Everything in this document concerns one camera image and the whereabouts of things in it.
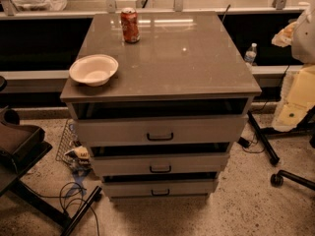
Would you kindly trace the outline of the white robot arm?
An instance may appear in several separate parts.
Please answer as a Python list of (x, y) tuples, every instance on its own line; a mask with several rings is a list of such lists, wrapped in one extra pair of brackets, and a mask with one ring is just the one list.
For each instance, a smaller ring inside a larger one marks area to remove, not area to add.
[(280, 132), (296, 128), (315, 106), (315, 8), (313, 3), (299, 5), (304, 11), (272, 39), (275, 46), (290, 46), (291, 56), (301, 63), (298, 70), (288, 72), (283, 79), (281, 101), (272, 122)]

